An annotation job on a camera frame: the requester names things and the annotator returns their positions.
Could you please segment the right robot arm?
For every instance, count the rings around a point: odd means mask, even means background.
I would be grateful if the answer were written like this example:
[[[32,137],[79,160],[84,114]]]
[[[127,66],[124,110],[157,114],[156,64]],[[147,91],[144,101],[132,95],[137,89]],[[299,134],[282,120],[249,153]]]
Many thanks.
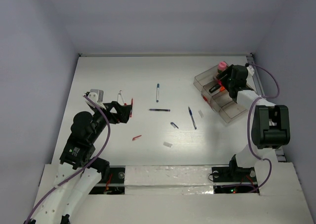
[[[230,98],[248,110],[247,145],[233,155],[228,166],[212,167],[209,175],[215,183],[241,181],[254,171],[255,164],[265,160],[265,152],[278,149],[290,142],[289,110],[260,96],[247,85],[251,65],[230,65],[216,76]]]

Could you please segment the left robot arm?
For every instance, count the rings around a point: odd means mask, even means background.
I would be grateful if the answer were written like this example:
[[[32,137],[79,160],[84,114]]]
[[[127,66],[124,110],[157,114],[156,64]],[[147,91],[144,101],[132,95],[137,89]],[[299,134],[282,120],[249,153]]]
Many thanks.
[[[70,224],[94,186],[109,178],[110,164],[99,157],[105,147],[96,153],[94,143],[111,124],[127,123],[132,105],[86,102],[94,113],[75,115],[52,188],[34,205],[27,224]]]

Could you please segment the pink cap sticker bottle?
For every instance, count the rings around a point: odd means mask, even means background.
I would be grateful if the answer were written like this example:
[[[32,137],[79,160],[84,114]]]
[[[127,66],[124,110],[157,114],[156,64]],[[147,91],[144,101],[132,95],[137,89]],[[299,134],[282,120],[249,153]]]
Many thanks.
[[[225,61],[220,62],[217,66],[217,74],[220,74],[223,71],[225,71],[227,67],[228,67],[228,65]]]

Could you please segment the blue ballpoint pen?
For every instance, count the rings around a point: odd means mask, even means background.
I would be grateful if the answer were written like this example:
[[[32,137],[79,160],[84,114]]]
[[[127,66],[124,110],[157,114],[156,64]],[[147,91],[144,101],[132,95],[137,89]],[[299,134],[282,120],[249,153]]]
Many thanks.
[[[195,120],[194,120],[194,117],[193,117],[193,113],[192,113],[192,110],[191,108],[188,106],[188,111],[189,111],[189,115],[190,115],[190,118],[191,118],[191,121],[193,123],[193,127],[195,130],[197,130],[197,126],[196,126],[196,123],[195,123]]]

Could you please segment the pink cap black highlighter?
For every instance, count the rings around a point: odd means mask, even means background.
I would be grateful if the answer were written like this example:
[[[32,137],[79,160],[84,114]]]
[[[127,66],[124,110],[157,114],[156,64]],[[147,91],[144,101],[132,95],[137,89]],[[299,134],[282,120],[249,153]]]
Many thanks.
[[[221,83],[219,81],[217,81],[210,89],[209,89],[209,93],[214,93],[215,91],[217,91],[218,89],[221,88]]]

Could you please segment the red gel pen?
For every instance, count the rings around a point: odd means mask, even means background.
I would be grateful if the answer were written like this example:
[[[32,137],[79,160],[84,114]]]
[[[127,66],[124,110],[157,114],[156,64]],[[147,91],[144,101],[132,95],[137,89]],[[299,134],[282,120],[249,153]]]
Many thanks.
[[[130,114],[129,117],[132,118],[132,112],[133,112],[133,98],[131,98],[131,110],[130,110]]]

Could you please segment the red cap white marker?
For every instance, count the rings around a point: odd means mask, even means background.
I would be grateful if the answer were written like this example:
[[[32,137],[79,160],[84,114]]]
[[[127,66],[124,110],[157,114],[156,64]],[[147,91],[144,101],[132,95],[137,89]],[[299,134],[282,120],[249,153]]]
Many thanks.
[[[123,91],[122,91],[122,90],[119,91],[119,95],[120,95],[120,97],[121,97],[121,100],[122,100],[123,104],[124,104],[124,105],[127,105],[127,103],[125,102],[125,99],[124,99]]]

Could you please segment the blue cap white marker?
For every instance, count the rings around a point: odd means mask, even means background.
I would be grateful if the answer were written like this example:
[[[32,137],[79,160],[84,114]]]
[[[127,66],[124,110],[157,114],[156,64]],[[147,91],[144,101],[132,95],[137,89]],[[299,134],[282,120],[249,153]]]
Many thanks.
[[[160,90],[160,84],[157,83],[157,87],[156,87],[156,102],[159,102],[159,90]]]

